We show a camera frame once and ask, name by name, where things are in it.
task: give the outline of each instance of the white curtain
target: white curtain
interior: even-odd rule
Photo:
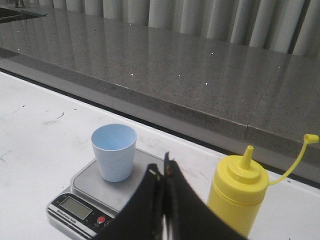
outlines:
[[[29,1],[234,44],[320,56],[320,0]]]

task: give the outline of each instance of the sparkly speckled stone surface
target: sparkly speckled stone surface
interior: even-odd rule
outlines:
[[[37,11],[49,15],[0,24],[0,68],[237,154],[250,143],[287,156],[288,164],[306,132],[320,134],[319,62]],[[262,155],[258,150],[256,159],[286,168]],[[320,168],[314,158],[306,161]]]

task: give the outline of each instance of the yellow bottle cap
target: yellow bottle cap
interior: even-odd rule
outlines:
[[[261,202],[269,185],[267,171],[252,160],[253,146],[244,155],[231,155],[219,162],[214,174],[217,190],[232,202],[252,205]]]

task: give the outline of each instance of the yellow cap tether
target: yellow cap tether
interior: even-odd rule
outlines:
[[[285,179],[286,177],[288,177],[288,175],[290,173],[293,172],[293,170],[295,170],[295,168],[298,166],[298,164],[300,163],[302,157],[305,154],[305,151],[307,149],[307,145],[308,144],[316,144],[319,142],[319,136],[318,135],[314,135],[314,134],[305,134],[304,135],[304,141],[303,141],[303,146],[301,148],[301,151],[298,155],[298,157],[296,158],[296,160],[294,161],[294,163],[292,164],[292,166],[278,179],[269,182],[269,186],[277,184],[279,182],[281,182],[283,179]]]

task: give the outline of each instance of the lcd screen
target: lcd screen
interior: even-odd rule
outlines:
[[[69,212],[73,213],[82,220],[85,219],[86,216],[88,216],[92,211],[90,208],[84,206],[69,196],[62,203],[60,203],[60,206],[67,209]]]

